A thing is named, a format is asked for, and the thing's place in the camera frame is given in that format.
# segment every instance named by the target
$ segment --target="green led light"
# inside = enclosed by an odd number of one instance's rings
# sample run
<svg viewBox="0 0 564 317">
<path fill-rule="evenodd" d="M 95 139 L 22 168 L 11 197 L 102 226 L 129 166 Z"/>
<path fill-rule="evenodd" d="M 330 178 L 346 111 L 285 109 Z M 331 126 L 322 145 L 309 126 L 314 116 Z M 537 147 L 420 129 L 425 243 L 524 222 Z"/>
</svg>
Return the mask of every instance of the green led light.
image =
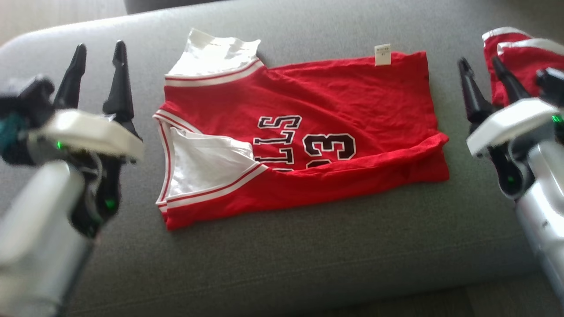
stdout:
<svg viewBox="0 0 564 317">
<path fill-rule="evenodd" d="M 104 202 L 106 203 L 106 207 L 108 207 L 108 209 L 114 209 L 116 207 L 116 201 L 113 199 L 106 199 Z"/>
</svg>

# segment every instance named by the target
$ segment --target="clothing label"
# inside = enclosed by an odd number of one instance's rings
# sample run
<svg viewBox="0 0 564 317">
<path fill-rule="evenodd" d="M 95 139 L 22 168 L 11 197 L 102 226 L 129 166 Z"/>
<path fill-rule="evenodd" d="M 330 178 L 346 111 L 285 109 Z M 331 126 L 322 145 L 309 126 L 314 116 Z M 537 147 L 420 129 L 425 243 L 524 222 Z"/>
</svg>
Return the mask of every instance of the clothing label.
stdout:
<svg viewBox="0 0 564 317">
<path fill-rule="evenodd" d="M 374 47 L 376 66 L 391 64 L 391 44 L 376 45 Z"/>
</svg>

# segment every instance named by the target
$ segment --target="red cloth with white trim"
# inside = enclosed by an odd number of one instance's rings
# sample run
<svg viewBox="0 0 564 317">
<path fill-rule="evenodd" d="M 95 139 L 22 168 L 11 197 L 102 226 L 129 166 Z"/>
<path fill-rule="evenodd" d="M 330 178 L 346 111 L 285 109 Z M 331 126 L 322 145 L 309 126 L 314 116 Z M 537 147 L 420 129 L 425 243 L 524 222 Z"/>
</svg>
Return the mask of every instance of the red cloth with white trim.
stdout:
<svg viewBox="0 0 564 317">
<path fill-rule="evenodd" d="M 251 43 L 205 40 L 239 57 Z M 168 229 L 448 179 L 424 52 L 378 67 L 368 57 L 266 68 L 242 55 L 206 76 L 181 75 L 179 64 L 195 63 L 184 56 L 166 77 L 155 119 Z"/>
<path fill-rule="evenodd" d="M 484 58 L 491 78 L 492 103 L 509 105 L 507 93 L 495 75 L 491 59 L 498 56 L 505 66 L 521 81 L 532 96 L 539 96 L 536 72 L 548 67 L 564 69 L 564 46 L 549 39 L 534 38 L 527 33 L 503 27 L 482 36 Z"/>
</svg>

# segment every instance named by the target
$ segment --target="red fabric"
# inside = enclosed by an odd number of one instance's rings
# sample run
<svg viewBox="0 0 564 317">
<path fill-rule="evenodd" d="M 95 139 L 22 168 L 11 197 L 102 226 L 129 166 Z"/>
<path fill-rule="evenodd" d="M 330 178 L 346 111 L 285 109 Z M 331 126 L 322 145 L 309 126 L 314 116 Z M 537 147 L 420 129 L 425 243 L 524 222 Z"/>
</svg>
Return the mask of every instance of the red fabric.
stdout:
<svg viewBox="0 0 564 317">
<path fill-rule="evenodd" d="M 491 76 L 492 103 L 506 107 L 509 98 L 503 83 L 497 79 L 491 59 L 497 55 L 497 44 L 503 42 L 518 42 L 529 37 L 518 33 L 502 34 L 489 38 L 484 43 L 484 57 Z M 564 56 L 538 47 L 505 47 L 499 55 L 505 66 L 519 79 L 525 89 L 532 96 L 539 96 L 540 90 L 536 84 L 536 72 L 548 67 L 564 69 Z"/>
<path fill-rule="evenodd" d="M 292 148 L 294 164 L 266 162 L 267 169 L 236 191 L 215 199 L 169 208 L 172 230 L 243 212 L 317 204 L 402 184 L 449 178 L 442 152 L 448 138 L 437 129 L 424 52 L 393 53 L 392 65 L 374 66 L 374 57 L 315 61 L 267 69 L 214 86 L 165 86 L 161 109 L 183 118 L 204 134 L 226 135 L 253 144 L 281 138 L 283 127 L 261 129 L 260 117 L 301 116 L 291 145 L 253 145 L 255 157 L 280 157 Z M 355 153 L 339 160 L 334 151 L 305 151 L 309 134 L 347 134 Z M 321 150 L 321 144 L 313 145 Z M 312 160 L 331 163 L 306 168 Z"/>
</svg>

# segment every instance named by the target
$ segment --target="basketball jersey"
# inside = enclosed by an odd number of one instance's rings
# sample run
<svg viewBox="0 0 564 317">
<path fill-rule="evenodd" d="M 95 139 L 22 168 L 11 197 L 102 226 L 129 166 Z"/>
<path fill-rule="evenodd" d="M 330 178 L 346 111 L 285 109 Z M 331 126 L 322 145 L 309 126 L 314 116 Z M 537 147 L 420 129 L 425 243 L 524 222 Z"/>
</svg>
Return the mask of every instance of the basketball jersey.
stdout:
<svg viewBox="0 0 564 317">
<path fill-rule="evenodd" d="M 533 38 L 527 33 L 503 27 L 487 32 L 484 57 L 491 78 L 492 103 L 509 105 L 503 84 L 497 79 L 491 59 L 498 56 L 532 96 L 539 96 L 536 72 L 548 67 L 564 69 L 564 46 L 545 38 Z"/>
<path fill-rule="evenodd" d="M 191 30 L 165 76 L 168 229 L 448 179 L 424 52 L 267 68 L 258 44 Z"/>
</svg>

